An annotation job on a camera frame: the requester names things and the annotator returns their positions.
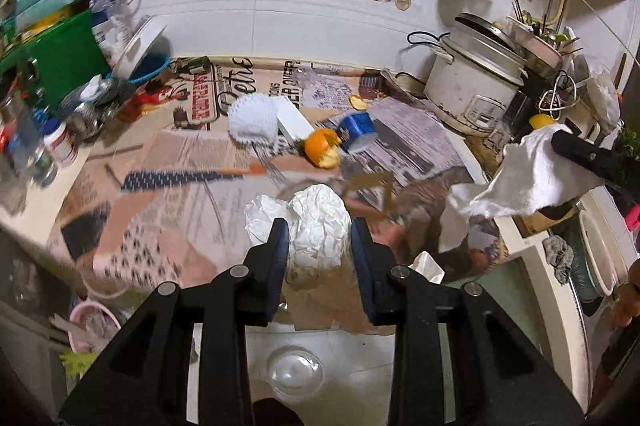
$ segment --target blue can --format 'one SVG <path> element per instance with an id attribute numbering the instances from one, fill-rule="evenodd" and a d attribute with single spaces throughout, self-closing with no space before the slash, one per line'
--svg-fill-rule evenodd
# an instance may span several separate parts
<path id="1" fill-rule="evenodd" d="M 378 138 L 373 121 L 365 111 L 345 117 L 338 124 L 336 133 L 342 140 L 342 149 L 348 153 L 363 151 Z"/>

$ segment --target silver screw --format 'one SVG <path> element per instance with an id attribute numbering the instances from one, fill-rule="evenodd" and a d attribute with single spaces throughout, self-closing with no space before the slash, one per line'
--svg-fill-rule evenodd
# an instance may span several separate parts
<path id="1" fill-rule="evenodd" d="M 161 296 L 168 296 L 175 292 L 175 283 L 165 281 L 158 286 L 158 294 Z"/>
<path id="2" fill-rule="evenodd" d="M 229 269 L 229 274 L 234 278 L 244 278 L 249 274 L 249 268 L 246 265 L 234 265 Z"/>
<path id="3" fill-rule="evenodd" d="M 391 268 L 391 276 L 394 276 L 399 279 L 404 279 L 411 274 L 411 269 L 409 269 L 406 265 L 394 265 Z"/>
<path id="4" fill-rule="evenodd" d="M 482 285 L 474 281 L 465 284 L 465 292 L 470 296 L 479 296 L 482 294 Z"/>

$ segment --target person's arm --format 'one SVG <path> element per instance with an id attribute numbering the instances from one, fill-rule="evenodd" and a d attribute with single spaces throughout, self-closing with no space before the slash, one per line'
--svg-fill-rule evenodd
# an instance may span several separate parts
<path id="1" fill-rule="evenodd" d="M 620 287 L 613 321 L 620 327 L 626 327 L 637 316 L 640 316 L 640 259 L 629 269 L 629 283 Z"/>

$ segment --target white rice cooker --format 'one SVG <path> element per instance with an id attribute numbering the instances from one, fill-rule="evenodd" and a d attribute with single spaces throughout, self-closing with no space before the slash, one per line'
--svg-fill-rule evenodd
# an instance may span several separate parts
<path id="1" fill-rule="evenodd" d="M 460 22 L 433 51 L 437 58 L 424 94 L 436 115 L 465 135 L 489 135 L 524 84 L 525 61 Z"/>

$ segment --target white floor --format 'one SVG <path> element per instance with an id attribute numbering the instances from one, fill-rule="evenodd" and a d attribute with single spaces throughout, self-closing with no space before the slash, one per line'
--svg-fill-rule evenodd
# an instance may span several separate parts
<path id="1" fill-rule="evenodd" d="M 479 282 L 541 350 L 546 333 L 524 266 L 519 260 L 498 266 Z M 196 351 L 201 327 L 196 326 Z M 342 330 L 292 332 L 292 327 L 271 324 L 246 330 L 247 358 L 254 400 L 273 396 L 265 379 L 269 356 L 283 346 L 299 346 L 322 363 L 324 382 L 316 395 L 298 402 L 284 401 L 305 426 L 384 426 L 388 412 L 394 358 L 394 336 L 355 336 Z M 452 379 L 445 367 L 446 418 L 452 420 Z M 198 422 L 198 364 L 190 369 L 187 419 Z"/>

